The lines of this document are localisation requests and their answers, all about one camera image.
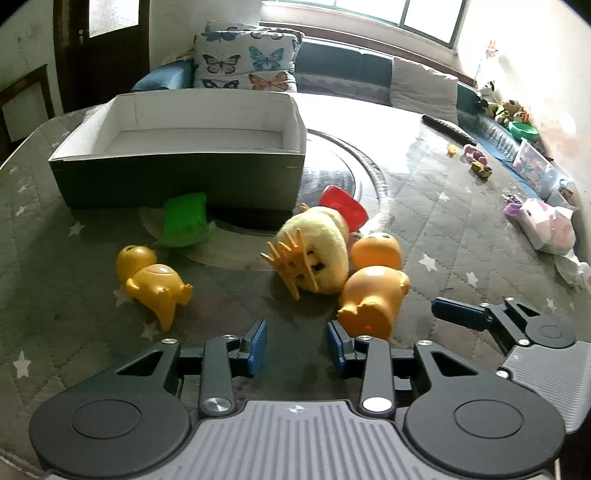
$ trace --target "pillow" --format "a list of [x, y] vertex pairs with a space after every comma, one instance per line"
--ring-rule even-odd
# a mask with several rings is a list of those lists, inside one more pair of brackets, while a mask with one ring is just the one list
[[244, 23], [226, 22], [225, 20], [208, 20], [205, 25], [205, 31], [209, 30], [257, 30], [263, 32], [275, 32], [275, 33], [287, 33], [295, 35], [297, 37], [297, 45], [295, 48], [295, 54], [300, 49], [301, 43], [304, 40], [304, 34], [298, 30], [292, 30], [291, 28], [281, 27], [259, 27], [257, 25], [246, 25]]
[[297, 44], [292, 34], [207, 29], [195, 39], [193, 86], [295, 92]]
[[394, 57], [390, 103], [396, 108], [457, 124], [457, 77]]

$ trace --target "butterfly print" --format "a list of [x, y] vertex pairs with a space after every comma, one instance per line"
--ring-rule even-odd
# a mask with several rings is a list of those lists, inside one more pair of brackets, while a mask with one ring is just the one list
[[285, 92], [289, 85], [287, 84], [286, 72], [279, 72], [271, 80], [265, 80], [252, 73], [248, 75], [252, 83], [253, 90], [269, 90], [270, 92]]
[[232, 55], [225, 60], [218, 60], [216, 57], [211, 55], [203, 54], [203, 59], [207, 63], [207, 71], [209, 73], [225, 73], [230, 75], [236, 71], [236, 63], [240, 59], [240, 55]]
[[283, 52], [285, 51], [284, 48], [278, 48], [271, 52], [268, 57], [256, 47], [248, 47], [248, 51], [253, 60], [252, 67], [257, 72], [263, 70], [279, 70], [281, 68], [281, 60], [283, 60]]
[[237, 89], [238, 85], [240, 85], [240, 80], [232, 80], [231, 82], [224, 83], [223, 86], [219, 86], [213, 80], [201, 80], [203, 82], [203, 86], [205, 88], [232, 88]]
[[240, 35], [240, 33], [242, 32], [238, 31], [236, 27], [228, 27], [227, 31], [212, 31], [212, 28], [207, 25], [205, 27], [205, 32], [203, 32], [201, 35], [205, 37], [205, 41], [218, 41], [221, 43], [222, 40], [234, 40], [238, 35]]
[[[254, 38], [255, 40], [260, 40], [263, 36], [263, 33], [258, 31], [258, 32], [251, 32], [251, 37]], [[281, 40], [283, 38], [283, 33], [269, 33], [269, 35], [267, 35], [268, 37], [271, 37], [271, 40]]]

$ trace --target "butterfly pillow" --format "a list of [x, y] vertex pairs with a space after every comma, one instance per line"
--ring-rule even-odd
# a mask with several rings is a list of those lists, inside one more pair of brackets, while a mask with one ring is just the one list
[[195, 39], [194, 87], [295, 91], [297, 41], [278, 32], [208, 29]]

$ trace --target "white wall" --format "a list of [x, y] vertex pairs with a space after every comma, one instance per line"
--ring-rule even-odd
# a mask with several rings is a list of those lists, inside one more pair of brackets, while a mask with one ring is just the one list
[[[53, 0], [29, 0], [0, 27], [0, 90], [47, 63], [56, 115], [63, 113], [53, 50]], [[22, 92], [3, 109], [12, 140], [26, 137], [46, 119], [41, 89]]]
[[[495, 18], [515, 27], [498, 28]], [[491, 39], [499, 52], [483, 61], [477, 80], [496, 80], [504, 98], [532, 113], [550, 156], [574, 175], [577, 223], [591, 233], [591, 27], [561, 0], [471, 0], [457, 46], [467, 74], [477, 72]]]
[[314, 27], [351, 33], [404, 48], [443, 63], [452, 69], [460, 70], [459, 59], [455, 52], [449, 48], [420, 35], [370, 18], [310, 5], [263, 2], [261, 21], [313, 25]]
[[260, 17], [261, 0], [150, 0], [150, 66], [190, 48], [207, 20], [258, 25]]

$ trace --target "wooden door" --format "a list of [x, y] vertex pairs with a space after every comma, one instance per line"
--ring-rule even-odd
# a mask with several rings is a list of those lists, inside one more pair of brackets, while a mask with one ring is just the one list
[[150, 70], [150, 0], [54, 0], [57, 78], [65, 112], [127, 93]]

